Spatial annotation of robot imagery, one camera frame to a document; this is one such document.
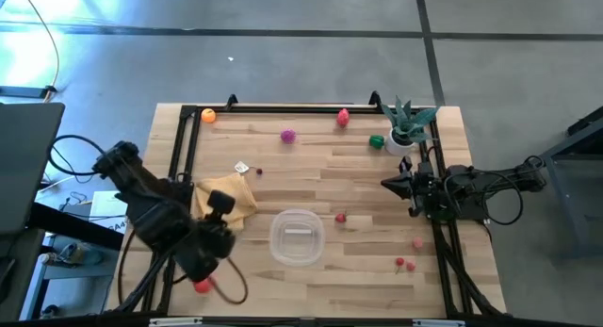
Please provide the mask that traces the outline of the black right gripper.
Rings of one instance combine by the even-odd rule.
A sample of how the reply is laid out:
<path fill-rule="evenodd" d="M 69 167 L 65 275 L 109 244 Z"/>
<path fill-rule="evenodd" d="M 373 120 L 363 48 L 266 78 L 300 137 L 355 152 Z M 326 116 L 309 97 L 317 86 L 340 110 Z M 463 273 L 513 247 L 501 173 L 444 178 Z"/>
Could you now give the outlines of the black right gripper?
<path fill-rule="evenodd" d="M 400 174 L 381 181 L 381 185 L 402 200 L 410 200 L 409 215 L 424 215 L 428 219 L 443 219 L 446 215 L 442 181 L 434 176 L 430 162 L 420 162 L 412 172 L 411 158 L 405 156 L 400 164 Z"/>

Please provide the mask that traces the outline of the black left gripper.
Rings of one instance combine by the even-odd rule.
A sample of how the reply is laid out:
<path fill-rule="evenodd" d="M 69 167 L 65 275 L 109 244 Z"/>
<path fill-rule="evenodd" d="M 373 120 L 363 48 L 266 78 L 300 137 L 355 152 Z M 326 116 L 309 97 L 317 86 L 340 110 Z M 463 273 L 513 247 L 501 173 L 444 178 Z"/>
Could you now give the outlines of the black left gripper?
<path fill-rule="evenodd" d="M 186 277 L 194 282 L 206 279 L 233 250 L 235 235 L 222 218 L 230 214 L 235 199 L 219 190 L 212 190 L 207 204 L 211 213 L 194 219 L 189 232 L 176 248 L 176 262 Z"/>

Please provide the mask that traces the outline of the clear plastic tupperware container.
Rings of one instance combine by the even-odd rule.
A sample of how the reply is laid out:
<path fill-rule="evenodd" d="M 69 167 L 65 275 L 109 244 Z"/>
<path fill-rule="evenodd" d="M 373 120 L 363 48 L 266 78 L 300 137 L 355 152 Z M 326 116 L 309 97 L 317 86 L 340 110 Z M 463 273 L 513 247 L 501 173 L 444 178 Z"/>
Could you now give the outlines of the clear plastic tupperware container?
<path fill-rule="evenodd" d="M 273 258 L 291 267 L 316 263 L 325 246 L 325 230 L 320 217 L 305 209 L 287 209 L 272 220 L 269 249 Z"/>

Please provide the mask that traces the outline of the green plant in white pot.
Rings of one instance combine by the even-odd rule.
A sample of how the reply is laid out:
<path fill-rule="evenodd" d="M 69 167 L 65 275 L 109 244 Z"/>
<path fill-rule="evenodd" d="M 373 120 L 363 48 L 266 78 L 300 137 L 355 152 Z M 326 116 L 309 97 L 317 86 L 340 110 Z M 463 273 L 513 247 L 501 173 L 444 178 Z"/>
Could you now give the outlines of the green plant in white pot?
<path fill-rule="evenodd" d="M 403 104 L 400 98 L 396 97 L 395 109 L 384 104 L 381 104 L 380 108 L 391 123 L 384 143 L 385 150 L 391 155 L 408 155 L 415 144 L 432 140 L 425 132 L 425 127 L 436 118 L 439 106 L 420 109 L 414 113 L 411 100 Z"/>

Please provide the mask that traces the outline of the yellow folded cloth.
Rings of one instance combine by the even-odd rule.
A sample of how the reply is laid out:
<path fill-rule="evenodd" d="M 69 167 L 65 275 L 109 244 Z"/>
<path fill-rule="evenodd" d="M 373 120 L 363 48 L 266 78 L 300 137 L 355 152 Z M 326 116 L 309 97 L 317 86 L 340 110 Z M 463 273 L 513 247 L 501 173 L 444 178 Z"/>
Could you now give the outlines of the yellow folded cloth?
<path fill-rule="evenodd" d="M 257 202 L 246 179 L 235 172 L 221 178 L 206 178 L 199 182 L 195 186 L 198 218 L 204 218 L 212 212 L 213 208 L 207 203 L 212 190 L 221 191 L 235 199 L 231 213 L 223 215 L 222 218 L 234 233 L 241 232 L 244 229 L 244 220 L 258 210 Z"/>

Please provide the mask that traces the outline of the white printed box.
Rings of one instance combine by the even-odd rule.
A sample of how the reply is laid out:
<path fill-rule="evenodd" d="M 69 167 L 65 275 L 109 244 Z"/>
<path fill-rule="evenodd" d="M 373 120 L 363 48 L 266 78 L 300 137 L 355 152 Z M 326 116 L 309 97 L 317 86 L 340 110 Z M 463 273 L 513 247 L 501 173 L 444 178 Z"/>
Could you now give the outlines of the white printed box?
<path fill-rule="evenodd" d="M 123 234 L 127 228 L 127 203 L 116 197 L 117 191 L 95 191 L 90 207 L 90 222 Z"/>

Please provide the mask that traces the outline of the black side desk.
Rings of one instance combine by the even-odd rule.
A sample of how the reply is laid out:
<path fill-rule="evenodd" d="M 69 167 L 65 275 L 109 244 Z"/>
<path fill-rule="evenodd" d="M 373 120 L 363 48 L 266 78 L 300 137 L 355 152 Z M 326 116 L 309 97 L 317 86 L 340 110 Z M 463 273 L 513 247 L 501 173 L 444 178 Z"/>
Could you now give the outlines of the black side desk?
<path fill-rule="evenodd" d="M 104 248 L 118 251 L 122 246 L 123 234 L 94 222 L 71 216 L 45 204 L 31 205 L 26 227 L 39 228 L 46 232 L 78 239 Z"/>

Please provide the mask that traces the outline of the dark blue-grey cart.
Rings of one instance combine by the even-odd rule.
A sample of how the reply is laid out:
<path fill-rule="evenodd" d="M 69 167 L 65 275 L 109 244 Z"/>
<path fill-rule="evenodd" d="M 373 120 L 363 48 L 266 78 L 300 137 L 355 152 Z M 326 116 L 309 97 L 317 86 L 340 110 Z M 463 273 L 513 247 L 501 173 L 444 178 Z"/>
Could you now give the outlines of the dark blue-grey cart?
<path fill-rule="evenodd" d="M 603 106 L 570 125 L 540 157 L 573 235 L 562 258 L 603 256 Z"/>

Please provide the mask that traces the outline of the dark grey cabinet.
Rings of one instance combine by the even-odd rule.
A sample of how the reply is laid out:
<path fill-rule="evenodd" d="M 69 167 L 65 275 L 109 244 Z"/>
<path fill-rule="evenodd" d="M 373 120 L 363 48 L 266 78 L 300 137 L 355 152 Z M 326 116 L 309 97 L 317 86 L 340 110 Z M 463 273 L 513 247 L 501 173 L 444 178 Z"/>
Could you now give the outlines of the dark grey cabinet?
<path fill-rule="evenodd" d="M 0 234 L 0 322 L 19 319 L 43 239 L 36 228 Z"/>

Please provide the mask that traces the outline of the dark grey monitor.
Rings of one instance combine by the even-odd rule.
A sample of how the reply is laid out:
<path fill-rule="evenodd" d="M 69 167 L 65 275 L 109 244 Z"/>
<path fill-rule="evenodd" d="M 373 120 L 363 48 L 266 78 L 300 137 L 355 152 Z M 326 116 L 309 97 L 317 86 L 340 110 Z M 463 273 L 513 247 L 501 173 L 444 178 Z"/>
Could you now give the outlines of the dark grey monitor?
<path fill-rule="evenodd" d="M 0 235 L 25 228 L 64 109 L 0 105 Z"/>

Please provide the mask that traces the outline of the black floor plate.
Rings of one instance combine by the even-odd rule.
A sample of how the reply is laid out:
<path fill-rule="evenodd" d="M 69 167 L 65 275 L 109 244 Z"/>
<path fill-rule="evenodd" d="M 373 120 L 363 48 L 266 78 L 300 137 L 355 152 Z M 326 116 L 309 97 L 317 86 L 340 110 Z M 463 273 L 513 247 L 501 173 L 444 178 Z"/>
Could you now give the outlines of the black floor plate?
<path fill-rule="evenodd" d="M 44 88 L 0 86 L 0 96 L 17 98 L 44 99 L 47 95 L 56 91 L 57 89 L 53 86 L 45 86 Z"/>

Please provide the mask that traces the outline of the silver bracket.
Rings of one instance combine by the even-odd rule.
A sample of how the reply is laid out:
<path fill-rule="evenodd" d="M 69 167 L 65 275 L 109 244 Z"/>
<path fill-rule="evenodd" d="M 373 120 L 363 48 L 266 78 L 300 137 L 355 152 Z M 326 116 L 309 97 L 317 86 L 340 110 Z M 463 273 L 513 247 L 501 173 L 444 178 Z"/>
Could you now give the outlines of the silver bracket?
<path fill-rule="evenodd" d="M 195 317 L 169 317 L 150 319 L 148 327 L 196 327 L 204 324 L 202 318 Z"/>
<path fill-rule="evenodd" d="M 414 319 L 413 327 L 466 327 L 462 320 L 452 319 Z"/>

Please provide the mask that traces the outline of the black aluminium table frame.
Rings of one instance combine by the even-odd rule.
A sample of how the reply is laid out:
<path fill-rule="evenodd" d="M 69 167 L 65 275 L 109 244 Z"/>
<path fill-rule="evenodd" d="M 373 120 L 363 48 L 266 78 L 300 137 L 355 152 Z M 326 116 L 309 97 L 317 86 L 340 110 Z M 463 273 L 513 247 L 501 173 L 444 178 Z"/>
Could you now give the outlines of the black aluminium table frame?
<path fill-rule="evenodd" d="M 398 159 L 369 147 L 389 122 L 373 106 L 353 106 L 339 127 L 331 105 L 243 105 L 223 110 L 214 123 L 182 121 L 181 106 L 160 104 L 144 153 L 145 166 L 166 176 L 177 139 L 198 133 L 192 179 L 223 177 L 238 161 L 257 201 L 244 220 L 232 262 L 216 273 L 218 289 L 197 293 L 184 281 L 170 294 L 171 316 L 293 318 L 442 318 L 446 314 L 432 227 L 412 218 L 408 204 L 381 186 Z M 280 133 L 297 132 L 293 144 Z M 324 225 L 321 258 L 305 267 L 275 260 L 269 249 L 272 220 L 287 209 L 317 214 Z M 346 212 L 347 221 L 334 220 Z M 421 237 L 416 249 L 413 239 Z M 405 260 L 395 273 L 395 260 Z M 408 262 L 416 269 L 408 271 Z"/>

